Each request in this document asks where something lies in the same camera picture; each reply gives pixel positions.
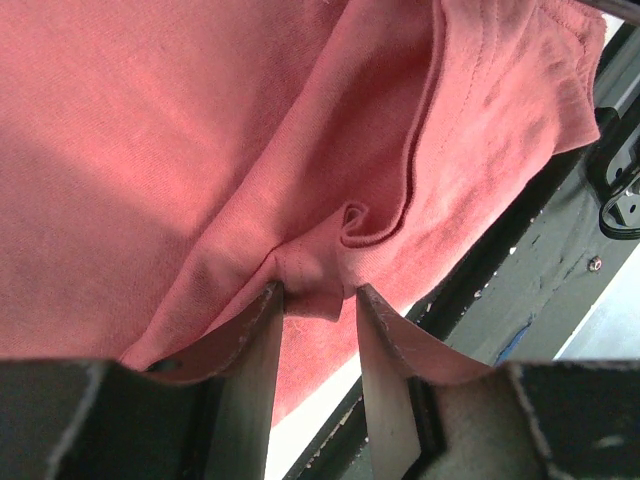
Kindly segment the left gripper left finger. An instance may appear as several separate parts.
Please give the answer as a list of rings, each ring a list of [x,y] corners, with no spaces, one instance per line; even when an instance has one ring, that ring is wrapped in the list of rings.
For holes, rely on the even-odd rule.
[[[260,479],[283,287],[138,372],[98,359],[1,365],[5,479]]]

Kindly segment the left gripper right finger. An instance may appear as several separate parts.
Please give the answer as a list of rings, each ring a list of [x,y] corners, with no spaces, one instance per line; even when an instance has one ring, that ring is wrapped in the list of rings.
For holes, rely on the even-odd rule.
[[[491,367],[357,291],[357,334],[377,479],[635,479],[635,361]]]

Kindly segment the pink t shirt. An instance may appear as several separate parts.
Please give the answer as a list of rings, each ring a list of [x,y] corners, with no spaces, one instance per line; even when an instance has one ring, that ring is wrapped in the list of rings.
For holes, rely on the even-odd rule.
[[[357,287],[436,287],[598,137],[576,1],[5,1],[1,354],[136,369],[272,280],[282,419],[357,349]]]

